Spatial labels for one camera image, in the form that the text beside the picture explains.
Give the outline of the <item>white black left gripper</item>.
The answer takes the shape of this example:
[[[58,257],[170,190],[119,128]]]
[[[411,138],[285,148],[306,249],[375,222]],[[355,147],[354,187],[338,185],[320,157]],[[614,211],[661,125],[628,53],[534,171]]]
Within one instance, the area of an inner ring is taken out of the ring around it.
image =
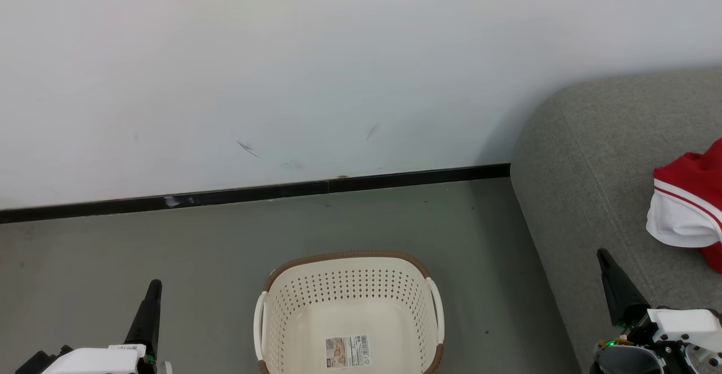
[[[150,282],[139,305],[125,344],[107,348],[72,349],[59,354],[38,351],[16,373],[173,373],[172,364],[158,362],[162,282]]]

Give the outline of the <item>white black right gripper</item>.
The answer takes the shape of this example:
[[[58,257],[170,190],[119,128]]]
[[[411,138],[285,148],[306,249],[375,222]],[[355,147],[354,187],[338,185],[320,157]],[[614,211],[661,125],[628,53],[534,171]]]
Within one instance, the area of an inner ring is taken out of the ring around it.
[[[711,309],[650,308],[605,248],[596,257],[607,309],[621,335],[601,341],[590,373],[720,372],[720,314]]]

